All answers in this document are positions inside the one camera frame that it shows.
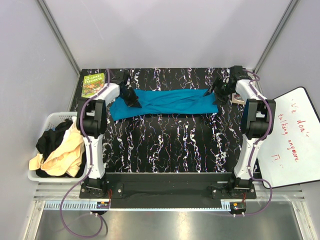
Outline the blue t-shirt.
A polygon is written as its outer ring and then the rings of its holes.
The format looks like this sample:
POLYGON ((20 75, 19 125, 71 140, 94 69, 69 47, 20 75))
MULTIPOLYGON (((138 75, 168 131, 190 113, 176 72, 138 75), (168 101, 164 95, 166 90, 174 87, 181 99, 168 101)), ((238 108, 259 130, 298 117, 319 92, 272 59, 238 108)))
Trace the blue t-shirt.
POLYGON ((139 107, 128 107, 120 97, 111 105, 109 112, 114 121, 148 114, 216 114, 213 94, 204 96, 206 89, 176 89, 164 91, 136 89, 139 107))

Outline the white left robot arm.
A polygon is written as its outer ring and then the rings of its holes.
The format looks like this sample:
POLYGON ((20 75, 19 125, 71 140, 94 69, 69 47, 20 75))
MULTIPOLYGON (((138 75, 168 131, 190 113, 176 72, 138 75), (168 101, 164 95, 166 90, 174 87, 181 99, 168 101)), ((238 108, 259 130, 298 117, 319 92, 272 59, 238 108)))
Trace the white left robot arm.
POLYGON ((112 194, 108 189, 106 170, 103 163, 103 137, 107 129, 107 105, 120 97, 129 108, 141 108, 139 97, 131 86, 128 72, 120 70, 110 76, 107 83, 93 96, 81 97, 79 101, 76 127, 80 131, 86 154, 86 171, 80 181, 80 197, 105 198, 112 194))

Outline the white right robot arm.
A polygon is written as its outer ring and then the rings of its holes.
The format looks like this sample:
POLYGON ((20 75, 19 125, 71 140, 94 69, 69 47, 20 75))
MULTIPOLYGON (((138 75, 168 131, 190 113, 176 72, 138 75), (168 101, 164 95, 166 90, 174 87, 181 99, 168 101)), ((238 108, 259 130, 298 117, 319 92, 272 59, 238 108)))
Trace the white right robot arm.
POLYGON ((242 147, 237 164, 227 184, 212 188, 214 193, 242 199, 247 193, 254 192, 254 181, 262 181, 254 178, 254 166, 264 140, 273 131, 276 102, 258 91, 254 82, 259 80, 254 72, 234 65, 229 68, 228 80, 216 77, 203 94, 205 97, 214 94, 214 103, 225 104, 229 96, 237 93, 245 102, 240 122, 242 147))

